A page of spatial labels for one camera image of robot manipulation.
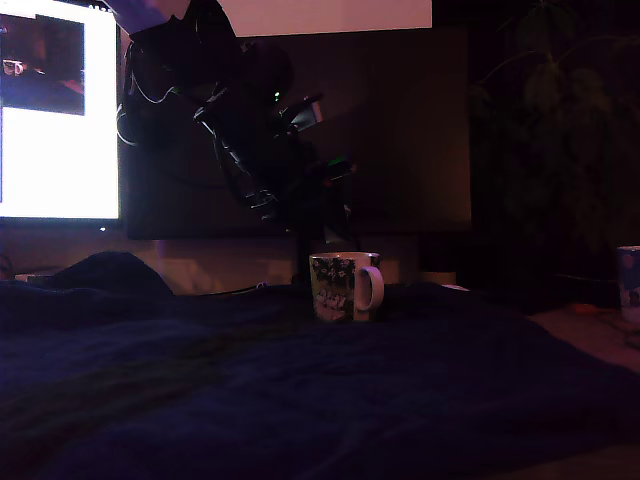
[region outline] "black cable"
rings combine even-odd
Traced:
[[[224,295],[240,295],[240,294],[243,294],[243,293],[249,293],[249,292],[253,292],[255,290],[260,290],[262,288],[267,288],[268,286],[269,286],[268,283],[262,282],[262,283],[259,283],[258,285],[253,286],[253,287],[240,288],[238,290],[230,290],[228,292],[206,293],[204,295],[198,295],[198,297],[196,297],[196,298],[220,297],[220,296],[224,296]]]
[[[140,144],[138,142],[135,142],[135,141],[127,138],[126,135],[124,135],[122,133],[122,130],[120,128],[120,122],[124,119],[124,120],[127,121],[127,126],[128,126],[128,129],[129,129],[130,133],[135,138],[140,138],[140,137],[144,138],[144,135],[136,135],[135,132],[133,131],[132,122],[129,121],[129,116],[126,113],[126,111],[129,110],[129,108],[127,107],[127,105],[125,105],[125,102],[127,102],[127,99],[129,99],[129,96],[131,95],[131,93],[130,93],[131,92],[131,87],[133,86],[132,82],[135,82],[135,77],[133,75],[133,57],[134,57],[133,48],[134,48],[134,43],[131,43],[129,45],[129,48],[127,48],[126,67],[125,67],[125,83],[124,83],[125,100],[123,100],[123,103],[118,107],[116,123],[117,123],[118,137],[120,138],[120,140],[122,140],[125,144],[127,144],[129,146],[138,147],[138,146],[140,146]],[[154,100],[150,99],[147,95],[145,95],[145,93],[142,91],[142,89],[137,84],[137,82],[136,82],[135,85],[136,85],[136,90],[143,96],[143,98],[145,100],[153,103],[153,104],[161,103],[162,101],[164,101],[166,99],[166,97],[169,95],[169,93],[172,93],[172,92],[175,93],[175,88],[171,88],[167,92],[165,97],[163,97],[159,101],[154,101]],[[142,157],[155,170],[157,170],[160,174],[164,175],[165,177],[170,178],[174,182],[177,182],[177,183],[179,183],[181,185],[184,185],[184,186],[187,186],[187,187],[190,187],[190,188],[197,188],[197,189],[200,189],[200,190],[227,190],[228,189],[227,185],[214,185],[214,184],[209,184],[209,183],[198,182],[197,180],[191,180],[191,179],[184,178],[184,177],[182,177],[182,176],[180,176],[180,175],[168,170],[167,168],[163,167],[160,163],[152,161],[148,157],[148,155],[146,155],[145,153],[143,153]]]

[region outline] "dark blue blanket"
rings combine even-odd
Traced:
[[[640,440],[635,374],[470,294],[310,308],[173,297],[126,255],[0,284],[0,478],[445,479]]]

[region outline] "houseplant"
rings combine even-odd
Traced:
[[[505,59],[470,88],[481,228],[553,273],[612,278],[640,242],[640,36],[607,1],[512,2]]]

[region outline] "mug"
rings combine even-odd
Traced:
[[[18,77],[24,72],[24,65],[19,60],[3,60],[4,74]]]
[[[619,247],[618,264],[622,316],[640,324],[640,247]]]
[[[325,322],[368,322],[384,298],[377,253],[319,253],[309,257],[313,308]]]

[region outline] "monitor screen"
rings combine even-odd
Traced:
[[[118,219],[113,15],[0,0],[0,31],[0,217]]]

